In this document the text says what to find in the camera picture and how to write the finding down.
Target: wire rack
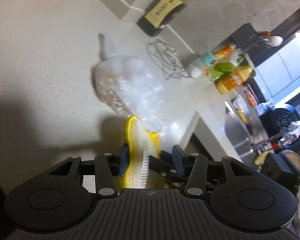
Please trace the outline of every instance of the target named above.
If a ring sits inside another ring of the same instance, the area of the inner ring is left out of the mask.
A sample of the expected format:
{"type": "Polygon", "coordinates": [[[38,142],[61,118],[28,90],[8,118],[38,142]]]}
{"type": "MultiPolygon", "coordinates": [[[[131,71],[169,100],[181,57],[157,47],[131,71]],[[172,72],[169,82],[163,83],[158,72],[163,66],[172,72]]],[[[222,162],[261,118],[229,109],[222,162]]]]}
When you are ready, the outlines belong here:
{"type": "Polygon", "coordinates": [[[162,70],[166,80],[170,78],[191,78],[189,65],[179,52],[169,44],[157,39],[146,46],[151,60],[162,70]]]}

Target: plastic bag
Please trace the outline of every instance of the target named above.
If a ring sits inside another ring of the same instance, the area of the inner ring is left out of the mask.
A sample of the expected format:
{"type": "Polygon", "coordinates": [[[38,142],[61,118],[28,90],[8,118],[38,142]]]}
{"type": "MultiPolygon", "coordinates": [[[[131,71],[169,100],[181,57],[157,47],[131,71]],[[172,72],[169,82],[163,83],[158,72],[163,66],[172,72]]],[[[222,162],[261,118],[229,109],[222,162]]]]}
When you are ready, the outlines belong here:
{"type": "Polygon", "coordinates": [[[103,54],[111,55],[94,72],[99,98],[113,110],[126,116],[135,115],[150,132],[159,132],[156,117],[164,96],[164,87],[150,73],[145,63],[128,55],[115,55],[111,38],[104,36],[103,54]]]}

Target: countertop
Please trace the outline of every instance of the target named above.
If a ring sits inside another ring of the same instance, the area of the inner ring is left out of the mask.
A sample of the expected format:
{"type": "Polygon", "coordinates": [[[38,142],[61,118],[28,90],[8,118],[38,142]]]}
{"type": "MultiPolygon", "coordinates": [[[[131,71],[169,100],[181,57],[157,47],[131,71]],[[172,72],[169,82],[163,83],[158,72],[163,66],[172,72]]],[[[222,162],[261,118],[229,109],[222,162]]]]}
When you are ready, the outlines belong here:
{"type": "Polygon", "coordinates": [[[91,71],[100,63],[98,33],[118,51],[144,60],[165,87],[158,117],[160,143],[185,148],[200,118],[207,150],[238,158],[224,133],[224,101],[204,78],[165,80],[147,55],[147,37],[119,21],[98,0],[0,0],[0,186],[5,193],[57,162],[115,152],[124,117],[95,94],[91,71]]]}

